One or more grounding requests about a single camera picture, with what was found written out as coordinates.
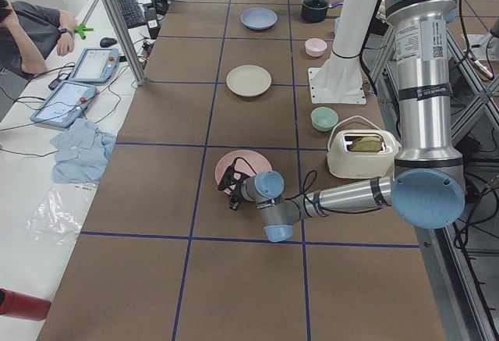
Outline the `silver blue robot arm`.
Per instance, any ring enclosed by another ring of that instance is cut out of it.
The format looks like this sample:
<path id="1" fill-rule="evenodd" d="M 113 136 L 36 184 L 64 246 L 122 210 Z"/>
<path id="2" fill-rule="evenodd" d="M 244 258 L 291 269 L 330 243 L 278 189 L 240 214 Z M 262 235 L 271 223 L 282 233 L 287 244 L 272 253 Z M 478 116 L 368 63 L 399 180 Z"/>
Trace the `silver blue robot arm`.
<path id="1" fill-rule="evenodd" d="M 310 70 L 310 92 L 319 103 L 351 103 L 362 89 L 363 42 L 379 4 L 395 34 L 398 103 L 402 137 L 379 127 L 332 130 L 327 163 L 332 175 L 351 178 L 344 186 L 284 195 L 279 172 L 241 172 L 228 165 L 218 189 L 229 206 L 244 201 L 260 211 L 272 242 L 289 239 L 296 223 L 331 214 L 362 214 L 393 207 L 408 223 L 439 229 L 465 208 L 462 154 L 451 140 L 452 95 L 447 24 L 458 0 L 344 0 L 330 58 Z"/>

